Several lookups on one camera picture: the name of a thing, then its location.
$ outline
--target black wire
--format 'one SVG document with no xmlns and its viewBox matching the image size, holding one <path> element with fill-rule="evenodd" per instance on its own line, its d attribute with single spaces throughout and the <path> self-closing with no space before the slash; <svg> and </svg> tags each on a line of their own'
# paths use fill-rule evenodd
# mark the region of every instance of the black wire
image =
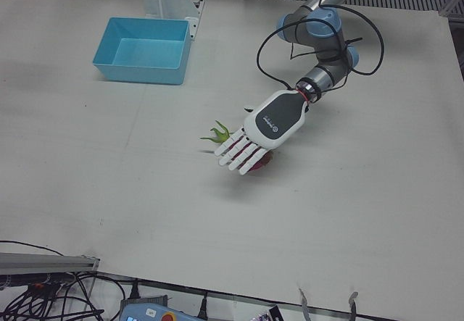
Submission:
<svg viewBox="0 0 464 321">
<path fill-rule="evenodd" d="M 37 248 L 37 249 L 47 250 L 47 251 L 50 251 L 50 252 L 54 252 L 55 254 L 58 254 L 58 255 L 60 255 L 60 256 L 64 256 L 64 254 L 62 254 L 62 253 L 60 253 L 60 252 L 58 252 L 58 251 L 49 249 L 48 247 L 39 246 L 39 245 L 33 245 L 33 244 L 31 244 L 31 243 L 23 243 L 22 241 L 15 241 L 15 240 L 0 240 L 0 243 L 17 243 L 18 245 L 24 245 L 24 246 L 35 247 L 35 248 Z"/>
<path fill-rule="evenodd" d="M 293 90 L 293 88 L 285 81 L 285 80 L 281 80 L 280 78 L 277 78 L 277 77 L 274 77 L 272 75 L 270 75 L 269 73 L 267 73 L 266 71 L 263 70 L 263 68 L 261 67 L 261 64 L 260 64 L 260 56 L 261 56 L 261 51 L 262 49 L 264 48 L 264 46 L 266 45 L 266 43 L 275 35 L 277 35 L 278 33 L 280 33 L 281 31 L 285 30 L 285 29 L 288 29 L 288 28 L 291 28 L 292 26 L 297 26 L 297 25 L 300 25 L 300 24 L 304 24 L 306 22 L 321 22 L 325 25 L 327 25 L 333 32 L 334 35 L 336 35 L 336 30 L 335 28 L 333 27 L 333 25 L 325 20 L 322 20 L 322 19 L 316 19 L 316 18 L 306 18 L 306 19 L 303 19 L 303 20 L 297 20 L 296 22 L 290 22 L 289 24 L 287 25 L 284 25 L 282 26 L 281 28 L 273 31 L 272 33 L 270 33 L 268 35 L 268 37 L 266 37 L 266 39 L 261 43 L 261 46 L 260 48 L 258 49 L 258 52 L 257 52 L 257 55 L 256 55 L 256 65 L 258 66 L 258 69 L 266 76 L 268 76 L 269 78 L 279 82 L 279 83 L 282 83 L 284 86 L 287 87 L 287 89 L 289 90 Z M 337 42 L 339 43 L 339 49 L 337 50 L 338 51 L 338 57 L 343 57 L 345 56 L 346 57 L 346 54 L 343 55 L 344 53 L 344 50 L 343 50 L 343 46 L 341 44 L 341 41 L 340 39 L 337 37 Z"/>
<path fill-rule="evenodd" d="M 293 55 L 293 50 L 294 50 L 294 43 L 291 43 L 291 51 L 290 51 L 290 60 L 293 60 L 297 57 L 303 57 L 304 55 L 311 55 L 311 54 L 319 54 L 323 53 L 325 51 L 336 51 L 336 49 L 321 49 L 320 51 L 309 51 L 307 53 L 299 53 L 297 55 Z"/>
<path fill-rule="evenodd" d="M 103 280 L 103 281 L 112 282 L 112 283 L 114 283 L 115 285 L 117 285 L 117 287 L 121 290 L 121 293 L 122 293 L 122 295 L 123 295 L 123 299 L 126 298 L 126 297 L 125 297 L 124 288 L 121 286 L 121 284 L 120 284 L 118 281 L 116 281 L 116 280 L 113 279 L 113 278 L 109 278 L 109 277 L 104 276 L 104 275 L 95 275 L 95 274 L 89 274 L 89 273 L 83 273 L 83 274 L 81 274 L 81 275 L 75 274 L 75 277 L 76 277 L 76 281 L 75 281 L 74 283 L 71 283 L 71 284 L 67 287 L 67 290 L 66 290 L 66 292 L 65 292 L 65 297 L 68 297 L 68 293 L 69 293 L 69 290 L 71 289 L 71 287 L 72 287 L 73 285 L 75 285 L 76 283 L 78 283 L 79 286 L 80 286 L 80 288 L 81 288 L 81 290 L 82 290 L 82 292 L 83 292 L 84 297 L 86 298 L 86 300 L 87 300 L 87 302 L 88 302 L 88 305 L 89 305 L 90 308 L 92 308 L 92 309 L 96 309 L 96 307 L 91 303 L 90 298 L 88 297 L 88 294 L 87 294 L 87 290 L 86 290 L 85 286 L 84 286 L 83 283 L 82 283 L 82 280 L 85 280 L 85 279 L 95 278 L 95 279 L 99 279 L 99 280 Z M 63 303 L 63 306 L 62 306 L 62 313 L 65 312 L 65 303 L 66 303 L 66 299 L 65 299 L 65 301 L 64 301 L 64 303 Z M 119 311 L 111 318 L 110 321 L 116 320 L 116 318 L 117 318 L 118 315 L 119 315 Z"/>
<path fill-rule="evenodd" d="M 318 3 L 318 6 L 319 8 L 321 9 L 324 9 L 325 7 L 329 7 L 329 8 L 335 8 L 335 9 L 342 9 L 344 11 L 347 11 L 347 12 L 350 12 L 352 14 L 355 14 L 357 15 L 358 17 L 360 17 L 361 19 L 363 19 L 366 23 L 369 24 L 369 26 L 372 27 L 372 29 L 376 32 L 377 34 L 377 37 L 378 37 L 378 42 L 380 43 L 380 57 L 378 58 L 378 63 L 377 65 L 374 67 L 374 69 L 370 72 L 362 72 L 362 71 L 358 71 L 356 70 L 355 68 L 353 68 L 351 65 L 349 65 L 349 63 L 347 62 L 346 65 L 348 66 L 348 68 L 353 71 L 354 73 L 357 73 L 358 75 L 363 75 L 363 76 L 371 76 L 373 75 L 374 73 L 377 72 L 377 70 L 380 68 L 380 66 L 382 65 L 382 62 L 384 60 L 384 53 L 385 53 L 385 44 L 384 44 L 384 38 L 382 37 L 382 34 L 380 32 L 380 30 L 376 27 L 376 25 L 372 22 L 372 20 L 370 20 L 369 18 L 367 18 L 363 13 L 361 12 L 358 12 L 357 10 L 353 9 L 353 8 L 349 8 L 349 7 L 346 7 L 346 6 L 340 6 L 338 4 L 322 4 L 322 0 L 319 0 L 319 3 Z"/>
</svg>

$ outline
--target black cable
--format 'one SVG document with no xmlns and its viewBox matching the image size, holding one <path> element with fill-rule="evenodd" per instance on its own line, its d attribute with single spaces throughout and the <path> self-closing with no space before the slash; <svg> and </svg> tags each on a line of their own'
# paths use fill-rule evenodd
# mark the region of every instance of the black cable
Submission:
<svg viewBox="0 0 464 321">
<path fill-rule="evenodd" d="M 297 20 L 296 22 L 290 22 L 289 24 L 287 25 L 284 25 L 282 26 L 281 28 L 273 31 L 272 33 L 270 33 L 268 35 L 268 37 L 266 37 L 266 39 L 261 43 L 261 46 L 260 48 L 258 49 L 258 52 L 257 52 L 257 55 L 256 55 L 256 65 L 258 67 L 258 69 L 262 72 L 262 74 L 268 76 L 269 78 L 279 82 L 279 83 L 282 83 L 284 86 L 286 86 L 287 89 L 289 90 L 293 90 L 293 88 L 285 81 L 285 80 L 281 80 L 277 77 L 274 77 L 272 75 L 270 75 L 269 73 L 267 73 L 266 71 L 263 70 L 263 68 L 261 67 L 261 64 L 260 64 L 260 56 L 261 56 L 261 51 L 262 49 L 264 48 L 264 46 L 266 45 L 266 43 L 275 35 L 277 35 L 278 33 L 280 33 L 281 31 L 285 30 L 285 29 L 288 29 L 288 28 L 291 28 L 292 26 L 298 26 L 300 24 L 304 24 L 306 22 L 321 22 L 325 25 L 327 25 L 333 32 L 334 35 L 336 35 L 336 30 L 334 28 L 334 26 L 325 21 L 325 20 L 322 20 L 322 19 L 316 19 L 316 18 L 306 18 L 306 19 L 303 19 L 303 20 Z M 341 41 L 339 38 L 337 38 L 337 41 L 339 43 L 339 49 L 338 49 L 338 57 L 342 57 L 342 56 L 345 56 L 346 57 L 346 54 L 343 55 L 344 53 L 344 50 L 343 50 L 343 46 L 341 44 Z"/>
<path fill-rule="evenodd" d="M 373 75 L 374 73 L 377 72 L 377 70 L 380 68 L 380 66 L 382 65 L 382 62 L 384 60 L 384 53 L 385 53 L 385 44 L 384 44 L 384 38 L 382 37 L 382 34 L 380 32 L 380 30 L 376 27 L 376 25 L 372 22 L 372 20 L 370 20 L 369 18 L 367 18 L 363 13 L 361 12 L 358 12 L 357 10 L 353 9 L 353 8 L 349 8 L 349 7 L 346 7 L 346 6 L 340 6 L 338 4 L 322 4 L 322 0 L 319 0 L 318 2 L 318 6 L 319 8 L 321 9 L 324 9 L 325 7 L 329 7 L 329 8 L 335 8 L 335 9 L 342 9 L 344 11 L 347 11 L 347 12 L 350 12 L 352 14 L 355 14 L 357 15 L 358 17 L 360 17 L 361 19 L 363 19 L 366 23 L 369 24 L 369 26 L 372 27 L 372 29 L 376 32 L 377 34 L 377 37 L 378 37 L 378 42 L 380 43 L 380 47 L 381 47 L 381 50 L 380 50 L 380 57 L 378 58 L 378 63 L 377 65 L 374 67 L 374 69 L 370 72 L 362 72 L 362 71 L 358 71 L 356 70 L 355 68 L 353 68 L 352 66 L 349 65 L 349 63 L 346 63 L 346 65 L 348 66 L 348 68 L 353 71 L 354 73 L 357 73 L 358 75 L 363 75 L 363 76 L 371 76 Z"/>
<path fill-rule="evenodd" d="M 202 305 L 200 306 L 200 310 L 198 313 L 198 318 L 202 320 L 208 320 L 208 313 L 207 313 L 207 297 L 208 297 L 208 292 L 206 291 L 204 293 L 203 299 L 202 299 Z"/>
<path fill-rule="evenodd" d="M 0 240 L 0 243 L 17 243 L 18 245 L 24 245 L 24 246 L 35 247 L 36 249 L 47 250 L 47 251 L 50 251 L 50 252 L 54 252 L 55 254 L 58 254 L 58 255 L 60 255 L 60 256 L 64 256 L 64 254 L 62 254 L 62 253 L 60 253 L 60 252 L 58 252 L 58 251 L 49 249 L 48 247 L 39 246 L 39 245 L 33 245 L 33 244 L 31 244 L 31 243 L 23 243 L 22 241 L 15 241 L 15 240 Z"/>
<path fill-rule="evenodd" d="M 304 55 L 311 55 L 311 54 L 319 54 L 319 53 L 323 53 L 325 51 L 336 51 L 336 49 L 321 49 L 320 51 L 309 51 L 307 53 L 299 53 L 297 55 L 293 55 L 293 51 L 294 51 L 294 43 L 292 42 L 291 43 L 291 51 L 290 51 L 290 60 L 293 60 L 297 57 L 303 57 Z"/>
<path fill-rule="evenodd" d="M 140 293 L 138 292 L 138 279 L 135 279 L 132 283 L 132 288 L 130 289 L 129 299 L 139 299 Z"/>
</svg>

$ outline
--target emergency stop button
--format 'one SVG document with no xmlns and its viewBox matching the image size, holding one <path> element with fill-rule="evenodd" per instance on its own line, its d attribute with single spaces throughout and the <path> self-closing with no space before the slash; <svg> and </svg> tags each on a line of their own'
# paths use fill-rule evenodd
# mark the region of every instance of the emergency stop button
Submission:
<svg viewBox="0 0 464 321">
<path fill-rule="evenodd" d="M 166 312 L 161 317 L 161 321 L 175 321 L 175 315 L 172 312 Z"/>
</svg>

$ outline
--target robot logo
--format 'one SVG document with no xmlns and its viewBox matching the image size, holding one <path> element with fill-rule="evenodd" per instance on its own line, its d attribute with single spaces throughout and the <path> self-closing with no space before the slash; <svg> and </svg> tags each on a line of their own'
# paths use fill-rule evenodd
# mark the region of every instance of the robot logo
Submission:
<svg viewBox="0 0 464 321">
<path fill-rule="evenodd" d="M 278 132 L 278 126 L 273 123 L 269 116 L 264 116 L 263 120 L 266 122 L 267 125 L 269 125 L 269 127 L 273 130 L 274 133 Z"/>
</svg>

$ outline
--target white stand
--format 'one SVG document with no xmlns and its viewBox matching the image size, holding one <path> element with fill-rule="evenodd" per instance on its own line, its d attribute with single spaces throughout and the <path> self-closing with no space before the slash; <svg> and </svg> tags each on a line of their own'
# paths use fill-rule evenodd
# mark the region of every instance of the white stand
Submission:
<svg viewBox="0 0 464 321">
<path fill-rule="evenodd" d="M 195 39 L 202 16 L 203 0 L 145 0 L 144 3 L 147 17 L 187 20 L 190 36 Z"/>
</svg>

